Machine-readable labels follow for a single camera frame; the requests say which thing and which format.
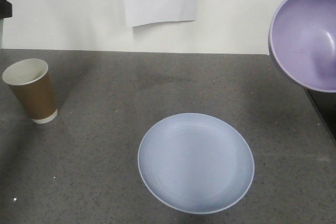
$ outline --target light blue plate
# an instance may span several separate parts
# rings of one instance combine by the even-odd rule
[[[140,144],[138,166],[158,200],[191,214],[231,207],[254,176],[244,138],[227,123],[197,113],[173,115],[151,127]]]

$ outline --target brown paper cup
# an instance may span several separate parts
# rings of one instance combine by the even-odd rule
[[[2,78],[35,123],[48,123],[57,116],[55,94],[45,61],[19,61],[9,66]]]

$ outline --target bowl rim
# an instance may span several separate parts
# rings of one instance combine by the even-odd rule
[[[159,123],[162,123],[163,121],[167,120],[168,118],[171,118],[171,117],[174,117],[174,116],[179,116],[179,115],[185,115],[185,114],[196,114],[196,115],[201,115],[201,116],[209,116],[213,119],[216,119],[216,120],[219,120],[221,121],[222,123],[228,125],[230,128],[232,128],[240,137],[241,139],[244,141],[248,151],[249,151],[249,154],[251,156],[251,159],[252,159],[252,174],[251,174],[251,178],[250,178],[250,181],[249,181],[249,184],[248,186],[246,187],[245,191],[242,193],[242,195],[240,195],[234,202],[232,202],[231,204],[225,206],[225,207],[222,207],[222,208],[219,208],[219,209],[215,209],[215,210],[212,210],[212,211],[204,211],[204,212],[194,212],[194,211],[188,211],[188,210],[185,210],[185,209],[182,209],[182,208],[178,208],[178,207],[175,207],[167,202],[165,202],[163,199],[161,199],[158,195],[156,195],[153,190],[149,187],[149,185],[147,184],[146,180],[144,179],[143,175],[142,175],[142,172],[141,172],[141,168],[140,168],[140,149],[141,149],[141,146],[142,146],[142,143],[144,142],[147,134],[152,130],[152,128],[154,128],[156,125],[158,125]],[[157,198],[160,202],[164,203],[166,206],[169,206],[175,210],[178,210],[178,211],[181,211],[181,212],[185,212],[185,213],[188,213],[188,214],[196,214],[196,215],[207,215],[207,214],[214,214],[216,212],[220,212],[220,211],[223,211],[227,208],[230,208],[231,206],[237,204],[246,194],[247,192],[249,191],[251,185],[252,185],[252,182],[253,182],[253,179],[254,179],[254,174],[255,174],[255,161],[254,161],[254,157],[253,157],[253,153],[251,151],[251,148],[249,147],[248,143],[246,142],[245,138],[234,128],[232,127],[230,124],[226,123],[225,121],[219,119],[219,118],[216,118],[214,116],[211,116],[211,115],[207,115],[207,114],[202,114],[202,113],[179,113],[179,114],[174,114],[174,115],[170,115],[168,117],[165,117],[161,120],[159,120],[158,122],[156,122],[144,135],[144,137],[142,138],[141,140],[141,143],[139,145],[139,149],[138,149],[138,169],[139,169],[139,173],[140,173],[140,176],[141,176],[141,179],[142,181],[144,182],[144,184],[146,185],[146,188],[151,192],[151,194],[153,196],[155,196],[155,198]]]
[[[270,27],[269,27],[269,33],[268,33],[269,53],[276,60],[277,64],[280,66],[280,68],[282,69],[282,71],[285,72],[285,74],[287,74],[296,83],[302,85],[303,87],[311,89],[311,90],[316,90],[316,91],[325,92],[325,93],[336,93],[336,89],[335,90],[319,89],[319,88],[312,87],[310,85],[304,84],[302,81],[299,81],[290,72],[288,72],[284,68],[284,66],[282,65],[281,61],[279,60],[279,58],[277,56],[277,53],[275,52],[274,44],[273,44],[273,27],[274,27],[274,22],[275,22],[275,19],[276,19],[277,15],[278,15],[279,11],[287,3],[287,1],[289,1],[289,0],[283,0],[281,2],[281,4],[278,6],[278,8],[276,9],[276,11],[275,11],[275,13],[273,15],[273,18],[272,18],[272,21],[271,21],[271,24],[270,24]]]

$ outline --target black object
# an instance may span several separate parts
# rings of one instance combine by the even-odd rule
[[[306,89],[306,93],[336,144],[336,93]]]
[[[7,0],[0,0],[0,19],[10,18],[13,15],[12,4]]]

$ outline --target gray countertop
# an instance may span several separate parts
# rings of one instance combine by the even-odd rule
[[[1,224],[336,223],[336,146],[269,56],[7,49],[0,72],[26,58],[49,63],[59,114],[34,124],[0,83]],[[227,210],[179,212],[141,180],[143,135],[183,112],[229,123],[253,152],[253,184]]]

